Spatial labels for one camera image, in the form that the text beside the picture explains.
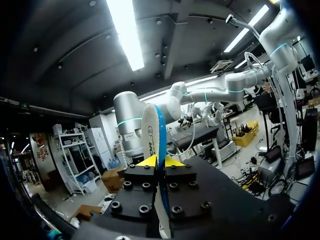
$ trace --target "refrigerator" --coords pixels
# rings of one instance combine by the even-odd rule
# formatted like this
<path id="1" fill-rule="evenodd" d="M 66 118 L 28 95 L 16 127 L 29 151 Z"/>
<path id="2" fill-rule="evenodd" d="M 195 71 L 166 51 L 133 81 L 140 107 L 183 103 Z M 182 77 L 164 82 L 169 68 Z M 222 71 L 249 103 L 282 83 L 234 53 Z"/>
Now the refrigerator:
<path id="1" fill-rule="evenodd" d="M 121 163 L 111 155 L 103 130 L 100 127 L 89 128 L 84 132 L 84 135 L 87 137 L 86 141 L 91 147 L 92 155 L 99 156 L 105 169 L 110 170 L 121 166 Z"/>

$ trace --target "gray floor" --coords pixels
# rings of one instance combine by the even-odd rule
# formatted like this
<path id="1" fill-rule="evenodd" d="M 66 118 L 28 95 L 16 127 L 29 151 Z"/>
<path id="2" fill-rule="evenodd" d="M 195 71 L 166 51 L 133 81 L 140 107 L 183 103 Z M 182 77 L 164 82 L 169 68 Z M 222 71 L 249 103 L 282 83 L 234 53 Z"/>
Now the gray floor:
<path id="1" fill-rule="evenodd" d="M 252 164 L 250 164 L 250 159 L 251 157 L 254 157 L 257 152 L 259 152 L 258 148 L 267 146 L 263 116 L 259 114 L 256 106 L 245 113 L 240 114 L 236 122 L 239 126 L 240 124 L 246 124 L 250 121 L 259 122 L 258 134 L 247 147 L 242 147 L 237 154 L 230 157 L 222 164 L 223 168 L 221 171 L 229 178 L 239 178 L 241 176 L 241 169 L 249 167 L 250 165 L 252 166 Z M 270 129 L 273 126 L 268 119 L 267 126 L 269 130 L 269 139 L 270 142 L 272 142 Z M 317 149 L 320 150 L 320 140 L 317 141 Z M 42 199 L 46 201 L 53 210 L 60 214 L 64 219 L 68 220 L 76 212 L 80 205 L 85 204 L 97 206 L 104 199 L 104 196 L 108 194 L 108 191 L 101 180 L 98 180 L 96 183 L 98 188 L 93 193 L 87 193 L 85 195 L 77 194 L 75 196 L 71 196 L 67 200 L 64 199 L 68 196 L 68 194 L 63 189 L 45 192 L 42 185 L 34 186 L 28 184 L 27 187 L 30 193 L 39 193 Z"/>

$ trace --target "ceiling light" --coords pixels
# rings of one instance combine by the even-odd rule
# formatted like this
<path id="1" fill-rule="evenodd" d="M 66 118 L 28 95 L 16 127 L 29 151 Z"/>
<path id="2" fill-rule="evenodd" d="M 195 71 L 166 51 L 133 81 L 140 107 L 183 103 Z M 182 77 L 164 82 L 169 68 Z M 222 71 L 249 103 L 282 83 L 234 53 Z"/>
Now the ceiling light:
<path id="1" fill-rule="evenodd" d="M 22 150 L 21 154 L 24 153 L 24 151 L 27 149 L 27 147 L 29 147 L 29 145 L 30 145 L 30 143 L 28 143 L 28 144 L 24 147 L 24 149 Z"/>
<path id="2" fill-rule="evenodd" d="M 191 85 L 195 85 L 195 84 L 198 84 L 198 83 L 201 83 L 201 82 L 204 82 L 204 81 L 208 81 L 208 80 L 211 80 L 211 79 L 216 79 L 218 77 L 218 75 L 215 75 L 215 76 L 208 76 L 208 77 L 205 77 L 205 78 L 202 78 L 202 79 L 199 79 L 199 80 L 195 80 L 195 81 L 192 81 L 192 82 L 188 82 L 186 83 L 185 85 L 187 87 L 191 86 Z"/>
<path id="3" fill-rule="evenodd" d="M 132 71 L 144 68 L 132 0 L 106 0 L 106 2 Z"/>
<path id="4" fill-rule="evenodd" d="M 243 60 L 242 62 L 240 62 L 234 69 L 238 69 L 240 68 L 243 64 L 245 64 L 247 62 L 247 60 Z"/>
<path id="5" fill-rule="evenodd" d="M 256 25 L 256 23 L 268 12 L 269 7 L 267 5 L 263 5 L 263 7 L 258 11 L 258 13 L 252 18 L 249 22 L 250 26 Z M 239 42 L 240 40 L 249 32 L 249 29 L 244 28 L 238 36 L 230 43 L 230 45 L 224 50 L 225 53 L 229 53 Z"/>
<path id="6" fill-rule="evenodd" d="M 202 78 L 202 79 L 199 79 L 199 80 L 195 80 L 195 81 L 192 81 L 192 82 L 188 82 L 188 83 L 185 84 L 185 86 L 188 87 L 188 86 L 191 86 L 191 85 L 194 85 L 194 84 L 198 84 L 198 83 L 201 83 L 201 82 L 204 82 L 204 81 L 208 81 L 208 80 L 211 80 L 211 79 L 215 79 L 215 78 L 217 78 L 217 77 L 218 77 L 218 75 L 205 77 L 205 78 Z M 152 95 L 149 95 L 149 96 L 140 98 L 139 100 L 140 100 L 140 101 L 145 101 L 145 100 L 147 100 L 147 99 L 151 99 L 151 98 L 153 98 L 153 97 L 156 97 L 156 96 L 165 94 L 166 92 L 168 92 L 168 90 L 164 90 L 164 91 L 157 92 L 157 93 L 155 93 L 155 94 L 152 94 Z"/>
<path id="7" fill-rule="evenodd" d="M 280 0 L 269 0 L 270 1 L 270 3 L 272 3 L 272 4 L 276 4 L 277 2 L 279 2 Z"/>

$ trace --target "yellow storage box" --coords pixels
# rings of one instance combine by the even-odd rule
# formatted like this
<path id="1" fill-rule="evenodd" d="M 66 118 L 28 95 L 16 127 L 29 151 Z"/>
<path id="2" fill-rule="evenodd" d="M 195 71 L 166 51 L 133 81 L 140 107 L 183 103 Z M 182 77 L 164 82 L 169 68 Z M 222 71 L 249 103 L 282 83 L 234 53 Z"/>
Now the yellow storage box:
<path id="1" fill-rule="evenodd" d="M 248 128 L 251 129 L 250 132 L 246 133 L 244 136 L 234 136 L 233 141 L 235 145 L 246 147 L 251 143 L 251 141 L 255 138 L 259 130 L 259 122 L 258 121 L 250 121 L 247 123 Z"/>

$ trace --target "metal shelving unit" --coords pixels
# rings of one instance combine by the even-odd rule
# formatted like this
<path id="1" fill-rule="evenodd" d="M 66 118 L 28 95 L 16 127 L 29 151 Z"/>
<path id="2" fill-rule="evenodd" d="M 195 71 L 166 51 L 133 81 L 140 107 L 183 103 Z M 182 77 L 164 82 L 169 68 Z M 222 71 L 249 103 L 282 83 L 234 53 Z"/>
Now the metal shelving unit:
<path id="1" fill-rule="evenodd" d="M 64 139 L 72 139 L 70 144 L 66 144 L 64 145 Z M 95 171 L 98 173 L 98 176 L 96 176 L 93 180 L 96 181 L 97 179 L 101 178 L 101 174 L 97 168 L 97 165 L 94 161 L 94 158 L 92 156 L 91 153 L 91 149 L 93 148 L 92 146 L 88 146 L 87 141 L 86 141 L 86 136 L 84 135 L 83 132 L 80 133 L 69 133 L 69 134 L 58 134 L 52 137 L 53 140 L 58 140 L 59 142 L 59 147 L 57 148 L 58 152 L 62 151 L 64 159 L 66 160 L 66 166 L 65 166 L 65 172 L 62 172 L 61 174 L 64 174 L 66 176 L 67 179 L 67 184 L 69 186 L 69 188 L 71 189 L 71 191 L 73 193 L 79 193 L 79 194 L 85 194 L 84 192 L 84 186 L 80 185 L 80 183 L 77 180 L 77 177 L 79 177 L 80 175 L 86 173 L 87 171 L 89 171 L 90 169 L 94 168 Z M 88 156 L 87 158 L 90 158 L 92 161 L 92 165 L 87 167 L 85 170 L 79 172 L 79 173 L 74 173 L 72 168 L 70 167 L 68 158 L 67 158 L 67 153 L 66 150 L 68 148 L 71 147 L 75 147 L 75 146 L 83 146 L 85 145 L 85 148 L 87 150 Z"/>

